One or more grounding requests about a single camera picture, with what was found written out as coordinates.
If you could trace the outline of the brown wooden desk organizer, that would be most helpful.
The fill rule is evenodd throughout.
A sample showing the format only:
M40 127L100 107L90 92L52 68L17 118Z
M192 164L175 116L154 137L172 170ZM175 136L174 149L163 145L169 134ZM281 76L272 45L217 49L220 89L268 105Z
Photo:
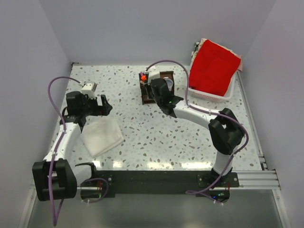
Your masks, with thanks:
M170 78L174 82L174 72L173 71L161 71L160 72L160 78L166 79ZM141 98L142 98L142 105L147 105L147 104L153 104L155 101L153 100L152 97L152 90L151 86L147 84L147 80L144 82L141 80L141 73L138 74L139 76L139 83L140 83L140 89L141 89Z

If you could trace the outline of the clear jar of paperclips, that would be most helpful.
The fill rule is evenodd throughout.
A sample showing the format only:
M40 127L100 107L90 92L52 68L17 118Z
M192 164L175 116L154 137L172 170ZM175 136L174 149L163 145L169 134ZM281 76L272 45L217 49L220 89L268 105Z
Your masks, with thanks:
M169 91L172 91L173 90L173 86L174 86L174 82L170 78L166 78L165 81L167 83Z

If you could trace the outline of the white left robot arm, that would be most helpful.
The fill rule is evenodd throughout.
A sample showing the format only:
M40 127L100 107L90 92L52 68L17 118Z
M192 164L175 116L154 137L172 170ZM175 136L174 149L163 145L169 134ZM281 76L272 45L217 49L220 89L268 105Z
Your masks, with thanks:
M66 95L66 107L59 122L58 136L43 161L32 166L34 183L40 201L49 201L53 193L54 200L71 199L76 195L77 187L82 183L94 186L98 174L92 162L85 162L71 167L68 160L75 143L86 124L88 116L107 116L112 110L106 96L89 98L79 91Z

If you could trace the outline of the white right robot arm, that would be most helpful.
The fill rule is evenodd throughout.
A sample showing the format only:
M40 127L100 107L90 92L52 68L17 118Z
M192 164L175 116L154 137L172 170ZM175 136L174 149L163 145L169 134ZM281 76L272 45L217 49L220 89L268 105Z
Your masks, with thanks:
M217 150L211 180L218 187L227 183L233 154L237 152L243 137L247 136L233 112L228 108L216 111L186 104L186 100L169 91L166 81L161 78L152 80L151 90L154 101L164 114L191 121L209 130L213 146Z

